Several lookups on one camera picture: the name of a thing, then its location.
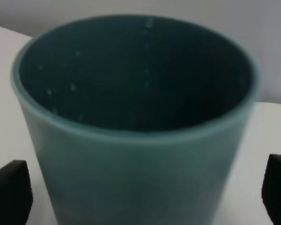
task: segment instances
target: cup rim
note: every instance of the cup rim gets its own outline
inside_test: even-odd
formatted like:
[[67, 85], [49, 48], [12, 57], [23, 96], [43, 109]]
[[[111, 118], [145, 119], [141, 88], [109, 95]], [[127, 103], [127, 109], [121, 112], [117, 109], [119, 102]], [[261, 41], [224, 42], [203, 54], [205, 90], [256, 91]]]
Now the cup rim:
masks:
[[237, 49], [246, 60], [249, 62], [249, 65], [252, 70], [252, 81], [249, 90], [247, 91], [245, 97], [231, 110], [222, 114], [219, 117], [213, 118], [211, 120], [207, 120], [203, 124], [193, 125], [184, 128], [177, 129], [169, 129], [164, 131], [152, 131], [152, 132], [140, 132], [140, 131], [132, 131], [132, 130], [116, 130], [116, 129], [108, 129], [91, 125], [84, 125], [81, 123], [77, 123], [71, 121], [69, 119], [63, 118], [61, 116], [53, 114], [51, 111], [42, 107], [39, 103], [37, 103], [24, 89], [21, 80], [19, 67], [21, 61], [26, 53], [26, 51], [35, 44], [39, 39], [41, 39], [44, 35], [54, 31], [54, 29], [49, 30], [35, 38], [32, 38], [28, 43], [24, 45], [24, 47], [17, 54], [14, 63], [12, 65], [11, 70], [11, 84], [12, 88], [18, 97], [20, 105], [25, 109], [29, 110], [32, 114], [37, 116], [43, 122], [49, 123], [65, 132], [72, 133], [74, 135], [83, 136], [85, 138], [96, 138], [97, 140], [102, 141], [111, 141], [111, 142], [124, 142], [124, 143], [172, 143], [179, 142], [181, 140], [192, 140], [202, 138], [231, 126], [239, 117], [242, 116], [242, 110], [246, 107], [249, 107], [252, 101], [255, 99], [259, 89], [259, 72], [256, 67], [255, 61], [252, 59], [250, 54], [242, 48], [238, 43], [229, 39], [228, 37], [220, 34], [214, 30], [206, 28], [205, 26], [197, 25], [195, 23], [184, 21], [180, 19], [173, 19], [164, 16], [156, 16], [156, 15], [103, 15], [103, 16], [95, 16], [83, 18], [80, 20], [75, 20], [70, 23], [66, 23], [62, 26], [66, 26], [76, 22], [89, 21], [94, 18], [100, 17], [112, 17], [112, 16], [143, 16], [143, 17], [153, 17], [153, 18], [162, 18], [162, 19], [171, 19], [177, 22], [188, 23], [189, 25], [196, 26], [201, 29], [208, 30], [211, 33], [216, 34], [221, 37], [226, 42], [229, 42], [235, 49]]

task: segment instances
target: black object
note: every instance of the black object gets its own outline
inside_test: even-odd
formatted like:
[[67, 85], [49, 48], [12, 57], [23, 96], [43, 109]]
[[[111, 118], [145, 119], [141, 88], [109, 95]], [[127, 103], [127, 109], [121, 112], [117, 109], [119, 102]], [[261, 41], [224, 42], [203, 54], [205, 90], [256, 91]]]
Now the black object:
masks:
[[0, 225], [25, 225], [33, 202], [27, 163], [14, 160], [0, 169]]
[[281, 155], [269, 156], [261, 196], [273, 224], [281, 225]]

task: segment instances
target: cup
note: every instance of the cup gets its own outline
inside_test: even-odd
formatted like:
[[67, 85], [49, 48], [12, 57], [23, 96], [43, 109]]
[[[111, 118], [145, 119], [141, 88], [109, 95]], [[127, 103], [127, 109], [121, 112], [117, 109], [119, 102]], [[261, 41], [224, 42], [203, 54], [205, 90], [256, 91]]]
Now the cup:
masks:
[[11, 81], [60, 225], [209, 225], [258, 83], [228, 39], [147, 15], [34, 38]]

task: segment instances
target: white wall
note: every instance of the white wall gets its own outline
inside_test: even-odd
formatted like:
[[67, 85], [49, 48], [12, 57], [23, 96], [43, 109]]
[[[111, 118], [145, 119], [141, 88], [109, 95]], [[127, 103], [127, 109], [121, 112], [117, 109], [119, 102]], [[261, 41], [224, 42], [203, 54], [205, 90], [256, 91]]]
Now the white wall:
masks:
[[31, 36], [77, 18], [119, 13], [172, 16], [225, 33], [258, 62], [260, 100], [281, 103], [281, 0], [0, 0], [0, 26]]

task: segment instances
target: table surface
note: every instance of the table surface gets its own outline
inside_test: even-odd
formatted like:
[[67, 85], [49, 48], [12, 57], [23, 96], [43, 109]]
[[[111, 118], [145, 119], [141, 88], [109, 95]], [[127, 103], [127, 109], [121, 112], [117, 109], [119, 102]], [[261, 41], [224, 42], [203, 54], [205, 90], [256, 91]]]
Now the table surface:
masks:
[[[17, 52], [30, 37], [0, 27], [0, 168], [27, 161], [34, 203], [27, 225], [57, 225], [24, 117], [10, 87]], [[281, 154], [281, 105], [257, 103], [213, 225], [272, 225], [261, 199], [269, 154]]]

